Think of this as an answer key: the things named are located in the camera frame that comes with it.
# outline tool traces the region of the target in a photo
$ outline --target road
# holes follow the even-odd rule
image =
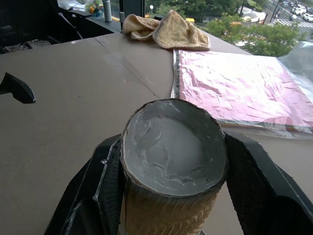
[[[268,3],[266,5],[267,11],[270,13],[273,13],[275,10],[275,7],[277,5],[277,0],[268,0]],[[278,22],[281,25],[286,25],[286,26],[291,26],[291,21],[289,20],[289,15],[291,13],[292,7],[288,6],[283,6],[282,3],[278,6],[276,10],[280,9],[281,13],[276,22]],[[310,30],[313,30],[313,23],[309,23],[302,19],[302,16],[297,16],[296,21],[299,23],[299,31],[300,33],[304,32],[310,32]]]

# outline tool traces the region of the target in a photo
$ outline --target pink foil sheet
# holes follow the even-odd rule
[[[313,103],[275,57],[177,50],[175,58],[172,96],[220,124],[312,133]]]

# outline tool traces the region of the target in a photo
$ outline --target gray tabletop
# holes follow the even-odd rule
[[[245,53],[211,37],[212,50]],[[142,104],[169,98],[173,54],[111,34],[0,55],[0,74],[20,78],[37,103],[0,96],[0,228],[43,234],[72,177]],[[313,200],[313,141],[250,135]],[[224,186],[204,231],[243,234]]]

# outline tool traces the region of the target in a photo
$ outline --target yellow towel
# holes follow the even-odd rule
[[[141,41],[153,38],[164,49],[209,50],[211,46],[208,36],[173,10],[161,21],[129,15],[123,33]]]

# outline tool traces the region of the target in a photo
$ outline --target crosswalk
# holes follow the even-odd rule
[[[289,20],[276,20],[275,23],[279,23],[281,25],[286,25],[286,26],[291,26],[292,21]],[[313,28],[313,23],[309,23],[309,22],[301,22],[298,25],[299,27],[306,27],[306,28]]]

